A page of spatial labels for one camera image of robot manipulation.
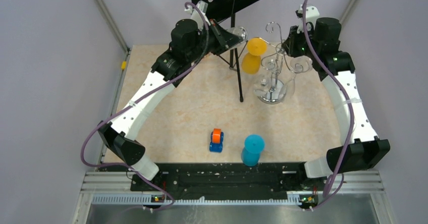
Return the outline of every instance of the black bracket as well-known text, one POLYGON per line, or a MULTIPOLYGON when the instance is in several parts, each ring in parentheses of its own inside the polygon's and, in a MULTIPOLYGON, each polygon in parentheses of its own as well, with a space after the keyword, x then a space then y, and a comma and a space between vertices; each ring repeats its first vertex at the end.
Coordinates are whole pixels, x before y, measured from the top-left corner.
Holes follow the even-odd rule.
MULTIPOLYGON (((342 148, 336 147, 327 151, 327 163, 332 171, 337 164, 342 148)), ((338 173, 371 169, 390 149, 391 146, 387 139, 380 140, 375 137, 373 141, 367 142, 355 139, 355 143, 348 145, 338 173)))

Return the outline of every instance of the cyan cup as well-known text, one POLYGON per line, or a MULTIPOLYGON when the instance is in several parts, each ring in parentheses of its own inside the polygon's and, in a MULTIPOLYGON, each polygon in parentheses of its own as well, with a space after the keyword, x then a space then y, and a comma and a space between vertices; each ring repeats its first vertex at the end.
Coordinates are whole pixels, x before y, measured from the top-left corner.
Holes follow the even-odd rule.
POLYGON ((260 159, 260 154, 264 149, 264 140, 259 135, 249 135, 245 139, 244 149, 241 153, 241 159, 245 165, 256 166, 260 159))

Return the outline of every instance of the beige table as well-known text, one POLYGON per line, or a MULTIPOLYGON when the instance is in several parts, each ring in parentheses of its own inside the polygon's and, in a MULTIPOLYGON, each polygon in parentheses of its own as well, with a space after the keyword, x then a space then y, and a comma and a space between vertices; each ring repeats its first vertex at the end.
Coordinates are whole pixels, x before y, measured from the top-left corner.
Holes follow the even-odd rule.
MULTIPOLYGON (((132 48, 118 110, 127 104, 166 49, 167 45, 132 48)), ((293 97, 276 105, 262 103, 253 95, 254 76, 242 71, 241 76, 243 103, 239 102, 237 73, 220 58, 206 57, 157 106, 137 141, 154 162, 241 162, 244 140, 250 134, 265 140, 262 162, 308 161, 340 146, 333 106, 314 70, 298 75, 293 97), (214 128, 225 133, 222 153, 208 149, 214 128)), ((108 150, 104 161, 121 160, 108 150)))

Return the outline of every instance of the metal rod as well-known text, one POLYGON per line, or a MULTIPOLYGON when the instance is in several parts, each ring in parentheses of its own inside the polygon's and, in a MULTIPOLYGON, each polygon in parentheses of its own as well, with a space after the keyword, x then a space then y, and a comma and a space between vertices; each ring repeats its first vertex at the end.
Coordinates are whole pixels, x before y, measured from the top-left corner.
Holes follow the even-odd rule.
MULTIPOLYGON (((120 72, 120 77, 119 77, 119 82, 118 85, 116 87, 116 91, 115 91, 115 97, 113 99, 113 104, 112 104, 112 108, 110 110, 110 116, 113 115, 114 113, 116 113, 118 106, 119 106, 119 98, 120 98, 120 94, 122 92, 122 87, 123 87, 123 82, 125 81, 125 75, 126 75, 126 70, 128 69, 128 65, 129 65, 129 58, 131 57, 131 53, 127 53, 125 56, 125 61, 126 61, 126 67, 124 70, 121 70, 120 72)), ((102 144, 101 147, 101 153, 99 155, 98 158, 98 164, 102 163, 103 161, 103 157, 105 157, 105 153, 107 152, 107 147, 102 144)))
MULTIPOLYGON (((230 17, 230 28, 235 27, 235 14, 230 17)), ((230 50, 229 68, 233 68, 233 50, 230 50)))
POLYGON ((345 25, 346 21, 348 20, 348 17, 350 16, 350 13, 355 8, 356 2, 358 0, 350 0, 348 5, 346 6, 345 11, 343 12, 342 16, 340 17, 340 24, 342 24, 342 27, 345 25))
POLYGON ((244 47, 242 48, 241 52, 239 53, 239 56, 238 56, 239 58, 241 57, 242 53, 244 52, 244 49, 247 46, 247 44, 248 44, 248 41, 245 42, 244 47))
POLYGON ((238 49, 235 48, 233 51, 235 51, 236 72, 238 73, 239 101, 244 102, 244 96, 242 95, 241 73, 239 71, 238 49))
POLYGON ((225 61, 227 64, 229 64, 229 62, 224 57, 222 57, 221 55, 218 55, 218 57, 221 58, 223 61, 225 61))
POLYGON ((103 0, 94 0, 96 6, 98 7, 98 10, 100 11, 102 17, 107 22, 107 25, 109 26, 113 36, 115 37, 116 41, 118 41, 119 45, 121 46, 122 50, 127 53, 129 51, 129 47, 126 45, 126 42, 122 36, 122 34, 119 31, 118 26, 116 25, 115 21, 113 20, 112 15, 110 14, 109 10, 107 9, 107 6, 105 5, 103 0))

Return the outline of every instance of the white wall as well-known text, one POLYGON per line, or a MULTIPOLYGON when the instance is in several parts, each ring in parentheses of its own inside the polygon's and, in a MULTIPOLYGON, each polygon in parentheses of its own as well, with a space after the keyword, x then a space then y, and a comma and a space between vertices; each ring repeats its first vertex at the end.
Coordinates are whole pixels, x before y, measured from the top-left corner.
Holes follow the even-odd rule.
MULTIPOLYGON (((165 44, 171 41, 175 23, 188 18, 184 2, 190 0, 104 0, 126 43, 165 44)), ((310 0, 325 16, 340 17, 349 0, 310 0)), ((268 34, 264 28, 270 21, 282 25, 287 37, 290 26, 299 20, 294 11, 303 0, 261 0, 237 13, 236 25, 244 26, 250 36, 279 41, 279 34, 268 34)))
POLYGON ((379 163, 398 223, 426 223, 428 0, 360 0, 342 32, 367 115, 391 151, 379 163))
POLYGON ((0 223, 71 221, 123 58, 93 0, 0 0, 0 223))

